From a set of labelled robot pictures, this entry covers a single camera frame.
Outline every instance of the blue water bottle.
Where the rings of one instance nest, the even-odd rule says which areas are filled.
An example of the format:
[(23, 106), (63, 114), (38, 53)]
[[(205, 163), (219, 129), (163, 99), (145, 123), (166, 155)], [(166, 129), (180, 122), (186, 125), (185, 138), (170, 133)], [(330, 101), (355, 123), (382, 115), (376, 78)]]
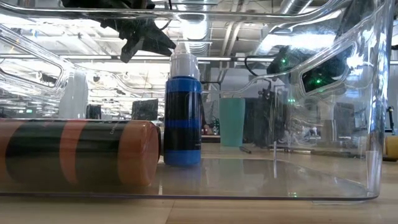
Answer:
[(201, 83), (198, 61), (191, 54), (173, 54), (166, 82), (164, 162), (170, 166), (200, 163)]

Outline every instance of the cylindrical tube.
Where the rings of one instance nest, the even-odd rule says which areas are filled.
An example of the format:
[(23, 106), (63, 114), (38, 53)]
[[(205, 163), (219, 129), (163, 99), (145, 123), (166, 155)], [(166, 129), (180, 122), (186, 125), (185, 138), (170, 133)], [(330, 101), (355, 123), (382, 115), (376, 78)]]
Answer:
[(201, 84), (192, 77), (166, 83), (164, 162), (190, 166), (200, 162)]
[(0, 133), (0, 170), (22, 184), (149, 185), (155, 176), (159, 130), (149, 121), (10, 119)]

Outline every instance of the black stripe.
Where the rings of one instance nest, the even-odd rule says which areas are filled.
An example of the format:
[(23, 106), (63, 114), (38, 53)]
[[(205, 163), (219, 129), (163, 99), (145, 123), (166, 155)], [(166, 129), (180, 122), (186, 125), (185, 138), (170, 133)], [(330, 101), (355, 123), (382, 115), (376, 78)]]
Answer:
[(168, 128), (164, 130), (164, 151), (200, 150), (200, 129)]
[(67, 184), (60, 165), (60, 140), (65, 121), (30, 120), (11, 137), (6, 165), (9, 175), (24, 184)]
[(166, 93), (165, 120), (200, 118), (200, 93), (180, 91)]
[(89, 121), (76, 149), (76, 176), (82, 185), (118, 185), (119, 140), (128, 121)]

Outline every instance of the teal cup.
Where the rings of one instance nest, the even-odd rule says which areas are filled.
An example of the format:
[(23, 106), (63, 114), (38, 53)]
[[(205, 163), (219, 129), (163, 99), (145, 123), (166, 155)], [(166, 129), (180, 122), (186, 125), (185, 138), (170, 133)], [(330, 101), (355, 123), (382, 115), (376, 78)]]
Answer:
[(244, 98), (220, 99), (220, 137), (222, 146), (242, 146), (244, 111)]

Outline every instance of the desk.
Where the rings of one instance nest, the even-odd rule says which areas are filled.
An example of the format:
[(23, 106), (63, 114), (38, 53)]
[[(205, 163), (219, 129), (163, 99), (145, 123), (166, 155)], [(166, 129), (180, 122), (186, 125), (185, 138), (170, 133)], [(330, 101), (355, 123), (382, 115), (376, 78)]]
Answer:
[[(217, 152), (203, 157), (253, 157)], [(2, 224), (47, 223), (397, 223), (398, 163), (385, 162), (379, 198), (349, 205), (290, 201), (0, 198)]]

